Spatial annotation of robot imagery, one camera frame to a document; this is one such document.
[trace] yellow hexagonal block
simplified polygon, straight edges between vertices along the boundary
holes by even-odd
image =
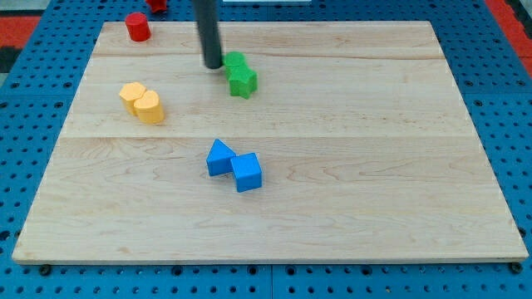
[[[147,91],[133,104],[139,120],[145,124],[156,124],[165,118],[165,112],[160,104],[159,95],[155,91]]]
[[[122,87],[119,96],[122,99],[124,107],[130,114],[136,115],[133,104],[136,100],[140,99],[145,92],[146,88],[139,82],[127,83]]]

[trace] blue cube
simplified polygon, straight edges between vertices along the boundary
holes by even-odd
[[[233,176],[238,192],[262,187],[263,172],[255,153],[231,158],[231,166],[233,167]]]
[[[231,158],[236,153],[220,140],[215,140],[207,156],[207,168],[209,175],[227,174],[233,171],[231,167]]]

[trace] green block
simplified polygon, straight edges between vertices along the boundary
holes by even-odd
[[[248,67],[246,57],[242,52],[232,51],[224,56],[225,78],[231,77],[231,71],[239,67]]]
[[[232,96],[249,99],[251,93],[257,90],[257,73],[246,66],[234,68],[229,78],[229,88]]]

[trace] wood grain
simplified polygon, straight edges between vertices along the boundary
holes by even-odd
[[[13,253],[19,263],[507,262],[528,256],[428,22],[222,23],[250,100],[195,25],[107,23]],[[161,125],[128,115],[129,81]],[[209,177],[214,138],[264,186]]]

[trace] black metal rod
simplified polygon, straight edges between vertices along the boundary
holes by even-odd
[[[205,66],[217,69],[222,66],[222,45],[219,40],[216,0],[192,0],[198,25],[199,39]]]

